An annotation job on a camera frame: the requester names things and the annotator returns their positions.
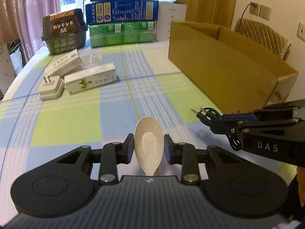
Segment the white carton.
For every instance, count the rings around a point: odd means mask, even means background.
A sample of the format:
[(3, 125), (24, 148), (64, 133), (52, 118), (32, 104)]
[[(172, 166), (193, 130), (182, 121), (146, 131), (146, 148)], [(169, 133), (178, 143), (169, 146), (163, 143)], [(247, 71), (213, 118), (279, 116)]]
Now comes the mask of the white carton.
[(170, 38), (172, 21), (184, 22), (187, 5), (177, 2), (159, 2), (157, 20), (157, 41), (166, 41)]

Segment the wall power socket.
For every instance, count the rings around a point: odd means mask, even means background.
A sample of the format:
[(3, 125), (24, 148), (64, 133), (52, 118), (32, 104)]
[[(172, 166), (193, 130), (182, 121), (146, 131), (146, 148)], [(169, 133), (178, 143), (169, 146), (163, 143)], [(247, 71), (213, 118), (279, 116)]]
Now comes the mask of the wall power socket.
[(271, 17), (271, 8), (265, 5), (259, 5), (258, 3), (251, 2), (249, 13), (269, 21)]

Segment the brown cardboard box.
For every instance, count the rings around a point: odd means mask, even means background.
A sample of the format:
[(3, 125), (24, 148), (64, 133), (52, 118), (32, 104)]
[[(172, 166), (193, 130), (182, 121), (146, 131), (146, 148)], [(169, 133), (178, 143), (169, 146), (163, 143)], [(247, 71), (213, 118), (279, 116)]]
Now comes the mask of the brown cardboard box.
[(298, 77), (268, 49), (214, 24), (173, 21), (168, 58), (227, 114), (285, 102)]

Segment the clear plastic tray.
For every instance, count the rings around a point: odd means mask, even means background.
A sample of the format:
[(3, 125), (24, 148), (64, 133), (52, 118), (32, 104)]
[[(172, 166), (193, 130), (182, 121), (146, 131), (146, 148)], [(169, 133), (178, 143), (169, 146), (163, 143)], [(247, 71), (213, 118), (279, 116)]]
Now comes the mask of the clear plastic tray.
[(81, 56), (80, 59), (82, 61), (82, 69), (89, 69), (102, 65), (101, 59), (95, 53)]

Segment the black food container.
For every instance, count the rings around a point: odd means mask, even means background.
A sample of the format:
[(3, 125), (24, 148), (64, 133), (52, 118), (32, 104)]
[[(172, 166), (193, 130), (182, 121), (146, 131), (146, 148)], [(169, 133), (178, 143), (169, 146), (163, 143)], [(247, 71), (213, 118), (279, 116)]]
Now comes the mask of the black food container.
[(88, 25), (81, 9), (48, 15), (42, 19), (42, 41), (51, 55), (83, 48)]

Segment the wall data socket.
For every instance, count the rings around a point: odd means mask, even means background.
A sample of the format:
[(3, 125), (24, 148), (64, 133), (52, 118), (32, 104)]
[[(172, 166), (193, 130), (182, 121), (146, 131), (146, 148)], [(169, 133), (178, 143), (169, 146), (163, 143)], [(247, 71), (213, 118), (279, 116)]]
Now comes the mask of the wall data socket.
[(301, 22), (298, 25), (297, 29), (297, 37), (300, 38), (301, 40), (305, 41), (305, 25), (302, 24)]

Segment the green shrink-wrapped cartons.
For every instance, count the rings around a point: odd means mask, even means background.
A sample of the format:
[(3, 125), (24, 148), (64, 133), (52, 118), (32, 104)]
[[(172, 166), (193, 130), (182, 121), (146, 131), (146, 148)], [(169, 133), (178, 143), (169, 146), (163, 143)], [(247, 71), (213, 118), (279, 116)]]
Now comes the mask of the green shrink-wrapped cartons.
[(91, 48), (154, 42), (156, 21), (89, 25)]

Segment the checked pastel tablecloth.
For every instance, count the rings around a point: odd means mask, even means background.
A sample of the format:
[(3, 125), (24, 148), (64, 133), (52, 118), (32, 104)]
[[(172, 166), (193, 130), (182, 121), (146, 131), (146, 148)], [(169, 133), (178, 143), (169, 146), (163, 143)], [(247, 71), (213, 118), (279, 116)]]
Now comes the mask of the checked pastel tablecloth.
[(231, 150), (225, 136), (196, 118), (194, 111), (214, 104), (169, 61), (168, 46), (161, 41), (80, 49), (81, 59), (113, 63), (117, 81), (48, 101), (39, 99), (38, 86), (58, 57), (46, 48), (32, 57), (1, 102), (1, 224), (17, 214), (10, 188), (20, 175), (81, 145), (121, 142), (145, 116), (156, 118), (175, 142)]

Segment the pink curtain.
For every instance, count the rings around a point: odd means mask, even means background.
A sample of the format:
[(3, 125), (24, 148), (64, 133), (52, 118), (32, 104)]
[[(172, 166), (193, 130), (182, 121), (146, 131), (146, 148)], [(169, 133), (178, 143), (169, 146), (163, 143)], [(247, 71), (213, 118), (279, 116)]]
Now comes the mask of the pink curtain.
[(19, 39), (28, 62), (45, 44), (42, 19), (60, 11), (60, 0), (1, 0), (1, 44)]

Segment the white power adapter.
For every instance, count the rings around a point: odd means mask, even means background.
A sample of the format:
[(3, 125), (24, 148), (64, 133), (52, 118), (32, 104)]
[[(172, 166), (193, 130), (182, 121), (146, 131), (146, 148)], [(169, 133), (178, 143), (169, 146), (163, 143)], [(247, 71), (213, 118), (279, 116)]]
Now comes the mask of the white power adapter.
[(60, 76), (44, 76), (38, 87), (39, 98), (41, 101), (57, 99), (63, 94), (64, 87)]

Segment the white green tablet box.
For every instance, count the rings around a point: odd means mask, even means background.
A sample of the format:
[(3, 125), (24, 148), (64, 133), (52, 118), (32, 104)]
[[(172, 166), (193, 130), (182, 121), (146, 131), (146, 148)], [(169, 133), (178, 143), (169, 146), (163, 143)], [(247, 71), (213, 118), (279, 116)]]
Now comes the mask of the white green tablet box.
[(77, 49), (67, 52), (59, 60), (56, 60), (51, 65), (48, 65), (44, 71), (45, 77), (59, 76), (64, 77), (82, 70), (82, 61), (79, 57)]

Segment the blue carton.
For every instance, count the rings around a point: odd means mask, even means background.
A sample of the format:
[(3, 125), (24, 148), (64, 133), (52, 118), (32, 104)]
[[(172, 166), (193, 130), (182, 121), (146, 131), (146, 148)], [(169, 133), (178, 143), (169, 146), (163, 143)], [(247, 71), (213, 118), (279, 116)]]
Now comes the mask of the blue carton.
[(105, 0), (85, 6), (87, 25), (157, 21), (157, 0)]

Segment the speckled white spoon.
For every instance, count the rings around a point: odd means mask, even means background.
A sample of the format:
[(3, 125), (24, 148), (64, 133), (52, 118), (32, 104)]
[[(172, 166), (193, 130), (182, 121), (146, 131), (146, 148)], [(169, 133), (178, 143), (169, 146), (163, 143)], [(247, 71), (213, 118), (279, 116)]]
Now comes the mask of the speckled white spoon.
[(164, 152), (164, 134), (157, 119), (141, 118), (134, 130), (134, 150), (137, 161), (146, 176), (153, 176)]

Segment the long white medicine box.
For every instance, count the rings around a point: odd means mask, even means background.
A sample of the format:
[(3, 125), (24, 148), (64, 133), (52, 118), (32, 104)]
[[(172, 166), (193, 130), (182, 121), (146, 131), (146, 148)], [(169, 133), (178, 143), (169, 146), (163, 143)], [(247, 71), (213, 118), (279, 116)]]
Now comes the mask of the long white medicine box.
[(70, 95), (116, 81), (116, 68), (113, 63), (98, 65), (64, 76), (64, 83)]

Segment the quilted brown chair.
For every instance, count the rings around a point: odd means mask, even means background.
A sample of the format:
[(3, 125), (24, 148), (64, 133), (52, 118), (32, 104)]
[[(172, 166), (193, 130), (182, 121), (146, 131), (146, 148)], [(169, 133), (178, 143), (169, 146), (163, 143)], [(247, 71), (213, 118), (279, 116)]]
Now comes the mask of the quilted brown chair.
[(235, 24), (234, 31), (270, 50), (280, 59), (287, 59), (291, 43), (270, 26), (258, 21), (240, 18)]

